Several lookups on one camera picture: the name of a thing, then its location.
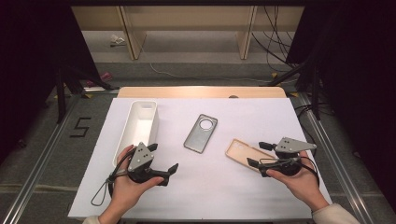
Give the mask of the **black metal stand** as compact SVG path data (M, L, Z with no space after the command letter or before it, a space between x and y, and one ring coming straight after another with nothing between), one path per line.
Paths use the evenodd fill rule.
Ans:
M268 83L269 87L274 87L281 82L287 80L288 78L293 77L298 74L295 88L297 91L311 91L311 104L314 116L317 120L320 120L319 112L318 112L318 94L319 94L319 76L317 67L306 60L305 62L297 65L292 68L286 74L275 78L274 80Z
M111 86L105 83L98 73L91 75L71 65L60 65L56 72L56 92L58 102L58 120L60 123L66 115L66 102L64 87L67 87L73 94L82 94L84 92L81 79L89 80L93 84L104 88L106 91L118 90L119 87Z

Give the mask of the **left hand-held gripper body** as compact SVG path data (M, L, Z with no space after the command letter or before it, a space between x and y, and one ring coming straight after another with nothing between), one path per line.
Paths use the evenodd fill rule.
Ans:
M169 183L170 176L168 176L167 171L157 171L150 167L154 160L153 152L150 152L148 146L143 143L135 147L127 166L127 174L135 183L144 183L153 177L161 177L163 181L160 186L165 187Z

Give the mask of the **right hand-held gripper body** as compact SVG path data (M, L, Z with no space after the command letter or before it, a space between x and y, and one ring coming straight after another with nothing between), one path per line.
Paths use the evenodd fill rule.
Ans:
M262 177L267 177L268 170L275 170L286 176L293 176L300 172L303 167L300 153L311 149L316 149L315 144L304 141L283 137L274 149L277 155L271 163L265 163L266 159L259 160L259 171Z

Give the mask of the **person's left hand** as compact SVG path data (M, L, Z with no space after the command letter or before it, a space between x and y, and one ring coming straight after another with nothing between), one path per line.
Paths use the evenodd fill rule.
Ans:
M108 210L112 215L122 216L133 208L145 191L163 182L162 177L152 177L144 183L135 183L128 176L115 180L114 192Z

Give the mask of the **dark curtain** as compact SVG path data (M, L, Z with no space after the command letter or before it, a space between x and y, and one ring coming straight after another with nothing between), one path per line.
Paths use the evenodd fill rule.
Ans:
M396 210L396 0L304 0L290 60L302 62L333 13L319 74L332 108Z
M60 0L0 0L0 163L25 136L56 85L99 73L72 8Z

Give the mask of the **white plastic storage box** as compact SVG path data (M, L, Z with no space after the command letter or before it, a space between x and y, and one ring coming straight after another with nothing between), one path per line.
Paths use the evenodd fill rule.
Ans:
M120 135L113 165L117 165L118 156L128 146L154 144L159 127L157 103L154 101L134 101L131 103L124 127Z

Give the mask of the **person's right hand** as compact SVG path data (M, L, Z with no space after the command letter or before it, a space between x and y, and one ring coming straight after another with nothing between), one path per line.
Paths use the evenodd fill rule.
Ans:
M313 169L314 165L309 160L307 153L301 151L299 155L302 157L302 164L307 166L307 168L302 168L298 174L287 176L271 169L267 170L266 173L285 184L297 199L304 202L312 212L316 212L319 209L327 207L329 203L319 189L316 176L310 172L310 169Z

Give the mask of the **light wooden shelf unit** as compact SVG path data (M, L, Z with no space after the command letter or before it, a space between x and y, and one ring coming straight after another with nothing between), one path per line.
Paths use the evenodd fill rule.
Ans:
M122 31L130 57L139 58L148 31L231 31L240 58L254 31L297 30L302 7L73 7L83 31Z

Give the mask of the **white crumpled object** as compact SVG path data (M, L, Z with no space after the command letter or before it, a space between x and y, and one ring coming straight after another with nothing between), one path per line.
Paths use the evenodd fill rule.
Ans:
M110 46L111 47L118 47L118 46L125 46L126 42L122 37L119 37L117 35L112 35L110 37Z

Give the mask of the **beige phone case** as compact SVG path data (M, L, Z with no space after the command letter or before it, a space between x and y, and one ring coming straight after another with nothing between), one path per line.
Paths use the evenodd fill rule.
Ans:
M251 147L250 145L238 140L234 139L229 145L228 149L225 152L226 156L231 158L232 160L244 165L245 167L258 172L257 168L251 167L248 164L248 158L253 159L254 161L259 161L260 159L274 159L275 157L270 155L269 153L264 152L261 149Z

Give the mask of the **white table mat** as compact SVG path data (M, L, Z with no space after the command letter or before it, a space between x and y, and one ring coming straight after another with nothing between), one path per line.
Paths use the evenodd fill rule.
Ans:
M165 99L156 101L158 148L155 170L178 167L165 187L146 191L125 218L139 221L308 220L311 211L273 178L231 160L234 139L255 147L282 137L303 140L304 133L288 98ZM203 153L183 143L202 114L218 124Z

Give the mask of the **pink object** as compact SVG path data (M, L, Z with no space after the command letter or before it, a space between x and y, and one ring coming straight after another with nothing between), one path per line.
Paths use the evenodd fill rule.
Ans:
M100 76L100 78L101 78L102 81L106 82L106 81L109 81L109 80L112 79L112 75L111 75L110 73L108 73L108 72L105 72L105 73L103 73L103 74ZM87 86L88 86L89 88L91 88L91 87L96 87L96 84L95 84L94 82L90 81L90 80L87 80L87 81L86 81L86 84L87 84Z

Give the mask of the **aluminium floor rail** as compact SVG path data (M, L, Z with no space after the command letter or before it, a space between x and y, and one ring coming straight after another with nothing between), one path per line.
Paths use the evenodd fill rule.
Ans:
M79 95L71 96L69 103L66 105L66 112L63 118L55 125L47 144L42 150L35 165L30 169L27 180L21 185L17 197L9 207L5 218L0 221L0 224L18 224L26 205L34 193L36 184L43 175L50 157L64 133L64 128L79 99Z
M308 98L306 93L300 93L300 102L303 105L311 105L311 109L308 111L308 117L315 130L319 142L321 143L324 152L326 153L330 164L337 176L337 179L349 201L349 204L354 211L357 220L361 224L374 224L374 220L370 215L367 205L363 198L361 197L357 187L352 182L350 175L347 172L347 168L341 162L333 144L327 135L321 121L317 119L314 114L314 107L311 100Z

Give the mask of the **grey phone case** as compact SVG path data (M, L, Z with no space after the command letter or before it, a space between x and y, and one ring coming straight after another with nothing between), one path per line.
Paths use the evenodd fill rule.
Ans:
M217 124L217 119L201 114L191 128L183 146L194 152L203 153Z

